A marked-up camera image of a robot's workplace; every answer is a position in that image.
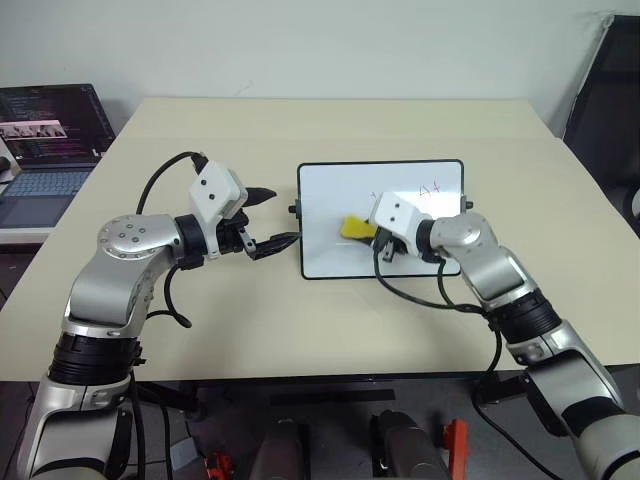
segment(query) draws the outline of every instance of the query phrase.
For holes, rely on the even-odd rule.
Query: floor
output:
[[[0,255],[0,288],[3,292],[10,294],[31,257],[31,254]],[[640,415],[640,366],[616,367],[613,375],[622,390],[627,410]],[[433,438],[438,437],[440,425],[453,418],[468,422],[469,480],[546,479],[473,411],[468,394],[470,382],[470,377],[442,376],[338,383],[317,383],[313,379],[205,382],[198,396],[207,415],[192,421],[182,412],[171,409],[171,443],[187,438],[190,431],[202,452],[231,455],[234,479],[244,480],[248,478],[268,426],[277,419],[291,418],[308,426],[314,480],[367,478],[371,476],[370,417],[393,409],[410,415]],[[167,386],[177,388],[177,384]],[[4,471],[19,440],[32,389],[37,389],[37,384],[0,382],[0,472]],[[348,401],[350,392],[359,392],[356,396],[360,398]],[[571,442],[548,435],[525,399],[491,405],[486,411],[557,475],[571,480],[586,478]],[[143,404],[143,417],[147,462],[152,462],[147,466],[147,478],[165,479],[164,465],[156,463],[164,459],[160,410],[154,405]],[[131,463],[136,461],[135,450],[134,438]],[[447,457],[444,450],[442,454],[443,458]],[[14,465],[15,458],[6,479],[16,478]],[[131,473],[135,473],[133,466],[127,469],[123,478]],[[174,478],[206,480],[207,475],[203,463],[198,460],[176,472]]]

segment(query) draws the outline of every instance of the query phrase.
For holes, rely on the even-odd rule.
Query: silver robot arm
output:
[[[132,367],[144,363],[138,336],[158,277],[228,252],[245,250],[259,259],[297,239],[281,234],[256,244],[241,207],[275,193],[243,187],[216,162],[196,169],[192,214],[126,215],[100,229],[97,251],[71,289],[54,358],[38,388],[18,456],[21,479],[118,478],[129,457],[132,426],[121,404]]]
[[[624,411],[607,370],[561,319],[516,256],[472,212],[431,219],[385,192],[369,219],[424,260],[451,257],[482,309],[507,341],[530,403],[545,427],[569,435],[588,477],[640,478],[640,417]]]

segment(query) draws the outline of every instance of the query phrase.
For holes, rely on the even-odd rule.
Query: yellow sponge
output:
[[[342,222],[340,235],[344,238],[355,240],[374,238],[376,236],[376,228],[354,215],[347,215]]]

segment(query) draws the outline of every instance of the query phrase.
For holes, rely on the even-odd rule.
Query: black cylindrical joint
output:
[[[509,343],[539,337],[560,325],[561,321],[540,289],[489,313]]]
[[[435,220],[423,220],[416,230],[416,245],[420,251],[420,258],[429,263],[439,263],[440,257],[431,248],[431,230]]]
[[[135,338],[105,339],[63,333],[49,378],[67,385],[107,385],[124,380],[142,348]]]

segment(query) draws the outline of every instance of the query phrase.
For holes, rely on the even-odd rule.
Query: cable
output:
[[[182,152],[170,158],[166,162],[164,162],[160,166],[160,168],[158,168],[153,173],[153,175],[151,175],[151,178],[149,178],[149,180],[147,181],[147,184],[144,186],[144,190],[142,191],[142,195],[140,195],[140,200],[138,201],[138,208],[136,208],[136,215],[142,214],[145,203],[147,202],[147,197],[149,196],[149,193],[151,192],[151,189],[155,185],[158,178],[160,178],[160,176],[164,172],[166,172],[170,167],[172,167],[173,165],[178,163],[180,160],[183,160],[185,158],[192,159],[194,166],[196,167],[196,170],[202,169],[204,165],[206,165],[206,161],[207,161],[206,158],[199,153]],[[173,280],[173,276],[178,271],[178,268],[179,267],[177,266],[171,267],[171,269],[169,270],[169,273],[167,273],[167,276],[165,277],[165,280],[164,280],[164,300],[165,300],[165,303],[167,304],[167,310],[156,310],[154,312],[147,314],[147,318],[152,318],[159,315],[169,315],[173,317],[175,321],[178,322],[183,327],[191,328],[191,325],[192,325],[191,321],[176,310],[175,306],[173,305],[173,300],[171,298],[171,281]]]
[[[136,443],[138,450],[138,480],[144,480],[147,474],[146,468],[146,446],[144,443],[144,422],[142,421],[142,411],[140,410],[140,399],[138,398],[138,385],[136,376],[131,370],[131,383],[129,384],[129,395],[131,396],[131,406],[133,408],[133,420],[136,424]]]
[[[468,304],[468,303],[454,304],[453,302],[451,302],[450,304],[449,303],[447,303],[447,304],[434,303],[434,302],[430,302],[428,300],[423,300],[421,298],[414,297],[413,295],[409,295],[408,293],[403,292],[402,290],[398,290],[396,287],[394,287],[393,285],[388,283],[385,280],[385,278],[380,274],[380,261],[378,259],[379,255],[380,255],[380,251],[378,251],[378,250],[376,250],[374,248],[374,251],[373,251],[373,271],[375,273],[376,279],[378,280],[378,282],[380,282],[380,284],[382,284],[382,286],[384,288],[386,288],[390,292],[398,295],[400,298],[404,298],[405,300],[408,300],[410,302],[417,303],[418,305],[422,305],[423,307],[437,308],[438,310],[456,310],[456,311],[462,312],[462,313],[477,313],[477,314],[480,314],[480,315],[482,315],[484,313],[482,308],[480,308],[477,305],[471,305],[471,304]],[[439,273],[440,277],[442,277],[442,271],[443,270],[444,270],[444,264],[441,262],[440,263],[440,268],[438,269],[438,271],[440,272]]]
[[[147,181],[147,184],[144,186],[144,190],[142,190],[142,195],[140,195],[140,200],[138,201],[138,208],[136,208],[136,215],[142,214],[142,211],[144,210],[144,205],[145,203],[147,203],[147,197],[149,196],[149,192],[151,191],[151,188],[153,187],[153,185],[156,183],[156,180],[160,178],[160,175],[162,175],[166,170],[168,170],[170,167],[178,163],[183,158],[189,158],[192,155],[198,155],[198,154],[196,152],[179,153],[175,157],[170,158],[169,160],[164,162],[160,166],[160,168],[158,168],[158,170],[156,170],[154,174],[151,175],[151,178],[149,178],[149,180]]]
[[[167,410],[167,406],[164,401],[153,390],[140,386],[142,390],[144,390],[147,395],[153,398],[153,401],[160,407],[162,410],[162,420],[164,421],[164,462],[167,470],[167,479],[173,480],[173,465],[171,463],[171,424],[169,423],[169,411]]]
[[[18,433],[18,438],[16,438],[16,443],[13,445],[13,449],[11,450],[11,454],[9,455],[9,459],[7,460],[7,464],[4,467],[4,471],[2,472],[2,480],[7,480],[9,475],[9,468],[11,467],[11,463],[13,462],[13,457],[18,453],[18,448],[20,447],[20,442],[22,441],[22,436],[24,435],[24,431],[27,429],[27,423],[29,421],[29,413],[31,413],[31,408],[33,407],[33,402],[35,401],[35,395],[33,394],[33,388],[30,383],[27,383],[29,387],[30,396],[27,398],[27,408],[24,411],[24,421],[22,422],[22,428],[20,429],[20,433]]]
[[[425,307],[438,308],[438,309],[455,309],[457,311],[464,312],[464,313],[478,313],[484,316],[484,311],[482,310],[482,308],[478,307],[477,305],[455,304],[453,300],[451,300],[451,297],[449,297],[444,287],[443,273],[444,273],[444,266],[446,263],[444,259],[441,259],[440,265],[438,266],[438,272],[436,274],[437,281],[438,281],[438,290],[440,292],[440,295],[445,301],[444,305],[439,303],[429,302],[427,300],[422,300],[420,298],[414,297],[412,295],[409,295],[408,293],[398,290],[397,288],[387,283],[384,277],[380,275],[380,264],[378,260],[378,256],[380,254],[379,245],[382,245],[384,243],[386,243],[384,242],[384,240],[382,242],[374,243],[373,269],[374,269],[376,278],[387,290],[390,290],[391,292],[395,293],[401,298],[404,298],[405,300],[409,300],[410,302],[414,302],[414,303],[417,303],[418,305],[423,305]],[[489,328],[493,331],[495,335],[496,349],[493,354],[493,358],[491,359],[491,363],[489,364],[487,369],[484,371],[484,373],[482,373],[478,382],[475,384],[475,386],[471,391],[471,403],[473,405],[473,408],[478,413],[480,418],[482,418],[500,435],[502,435],[509,443],[511,443],[511,445],[513,445],[522,455],[524,455],[524,457],[527,460],[529,460],[541,472],[543,472],[545,475],[552,478],[553,480],[562,480],[561,477],[557,476],[551,470],[549,470],[544,465],[542,465],[538,460],[536,460],[533,457],[533,455],[531,455],[527,450],[525,450],[525,448],[522,445],[520,445],[511,435],[509,435],[509,433],[506,430],[504,430],[500,425],[498,425],[493,420],[491,420],[480,408],[480,405],[478,402],[480,388],[482,384],[486,381],[486,379],[489,377],[489,375],[491,375],[495,371],[496,367],[498,366],[498,362],[500,361],[500,357],[502,355],[502,335],[500,333],[500,330],[497,328],[496,325],[493,325],[492,323],[489,323]]]
[[[478,380],[478,382],[475,384],[475,386],[471,391],[471,403],[473,405],[473,408],[476,411],[476,413],[480,415],[480,418],[482,418],[485,422],[487,422],[496,432],[502,435],[505,438],[505,440],[507,440],[511,445],[513,445],[516,448],[516,450],[518,450],[527,460],[529,460],[542,473],[547,475],[549,478],[552,478],[553,480],[562,480],[562,477],[559,477],[558,475],[553,473],[551,470],[549,470],[547,467],[542,465],[538,460],[536,460],[534,456],[531,455],[527,450],[525,450],[525,448],[522,445],[520,445],[515,438],[513,438],[504,428],[502,428],[500,425],[494,422],[491,418],[489,418],[487,414],[484,413],[480,408],[480,404],[479,404],[480,388],[482,387],[482,384],[486,381],[486,379],[489,377],[489,375],[491,375],[493,371],[496,369],[496,366],[500,361],[500,356],[502,355],[502,335],[498,330],[495,330],[493,333],[495,334],[495,337],[496,337],[496,350],[493,354],[493,359],[491,360],[489,367],[484,371],[484,373],[480,377],[480,380]]]
[[[201,458],[206,458],[206,455],[204,453],[202,453],[202,450],[200,449],[200,445],[198,445],[198,441],[196,439],[196,437],[194,437],[193,435],[191,435],[191,428],[189,428],[189,420],[186,418],[184,419],[184,428],[187,431],[187,435],[191,438],[193,438],[193,443],[195,443],[196,445],[196,453],[198,454],[198,456],[200,456]]]
[[[173,317],[175,321],[182,325],[184,328],[191,328],[191,321],[176,310],[176,307],[173,304],[173,299],[171,297],[171,281],[173,280],[173,276],[178,270],[179,267],[177,265],[174,265],[173,267],[171,267],[164,279],[164,301],[167,304],[167,310],[155,310],[151,313],[148,313],[147,318],[157,317],[159,315],[169,315],[170,317]]]

